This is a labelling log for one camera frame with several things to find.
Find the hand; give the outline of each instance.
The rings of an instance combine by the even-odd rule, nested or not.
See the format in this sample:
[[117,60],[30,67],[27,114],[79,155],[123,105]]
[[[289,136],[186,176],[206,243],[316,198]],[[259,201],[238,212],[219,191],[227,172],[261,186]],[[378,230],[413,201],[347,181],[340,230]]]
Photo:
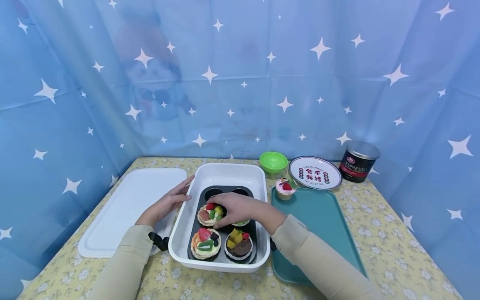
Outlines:
[[214,225],[215,229],[253,219],[253,212],[260,210],[262,204],[266,204],[234,192],[218,194],[208,199],[207,202],[219,204],[228,210],[227,215]]
[[190,200],[191,196],[185,194],[188,191],[188,184],[194,177],[195,175],[191,175],[147,208],[140,218],[138,218],[135,225],[145,224],[155,227],[155,225],[160,222],[161,219],[165,218],[171,211],[177,209],[184,201]]

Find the espresso can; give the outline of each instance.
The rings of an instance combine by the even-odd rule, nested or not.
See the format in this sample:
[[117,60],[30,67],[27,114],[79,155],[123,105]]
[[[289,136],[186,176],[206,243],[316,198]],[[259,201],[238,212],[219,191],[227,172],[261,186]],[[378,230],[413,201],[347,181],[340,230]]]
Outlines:
[[351,182],[364,182],[373,164],[380,157],[380,150],[366,142],[351,141],[338,167],[342,177]]

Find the green plastic tray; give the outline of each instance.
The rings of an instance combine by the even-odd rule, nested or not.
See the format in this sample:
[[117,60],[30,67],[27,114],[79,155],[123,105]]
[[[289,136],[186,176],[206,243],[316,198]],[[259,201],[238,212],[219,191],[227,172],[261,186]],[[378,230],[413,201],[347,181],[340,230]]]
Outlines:
[[[367,277],[340,206],[331,192],[298,188],[290,200],[284,201],[277,197],[274,187],[271,197],[276,209],[294,215]],[[274,251],[272,256],[273,271],[279,279],[313,285],[300,268],[292,265],[279,251]]]

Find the floral tablecloth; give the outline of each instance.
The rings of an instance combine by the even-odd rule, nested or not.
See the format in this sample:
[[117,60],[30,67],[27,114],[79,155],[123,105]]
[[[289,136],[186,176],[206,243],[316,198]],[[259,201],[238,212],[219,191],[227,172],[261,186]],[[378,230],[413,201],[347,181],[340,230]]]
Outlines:
[[[139,168],[182,168],[193,174],[209,162],[258,164],[255,160],[141,157],[125,173]],[[277,178],[286,176],[278,174]],[[104,197],[80,228],[60,249],[19,299],[85,300],[107,259],[87,259],[77,245],[92,220],[118,184]],[[268,190],[275,179],[267,178]],[[333,191],[345,215],[370,280],[387,299],[460,299],[435,262],[370,181],[344,181]],[[144,269],[138,298],[216,299],[322,299],[313,288],[285,284],[274,276],[269,260],[258,272],[234,274],[185,268],[168,252],[150,258]]]

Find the beige sleeve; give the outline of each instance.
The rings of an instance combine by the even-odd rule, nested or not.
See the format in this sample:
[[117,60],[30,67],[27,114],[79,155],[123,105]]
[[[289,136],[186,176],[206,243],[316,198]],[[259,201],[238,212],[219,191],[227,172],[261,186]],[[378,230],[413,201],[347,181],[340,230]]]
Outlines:
[[90,292],[89,300],[133,300],[153,242],[148,225],[130,227]]
[[272,240],[327,299],[383,299],[367,278],[294,216],[287,216]]

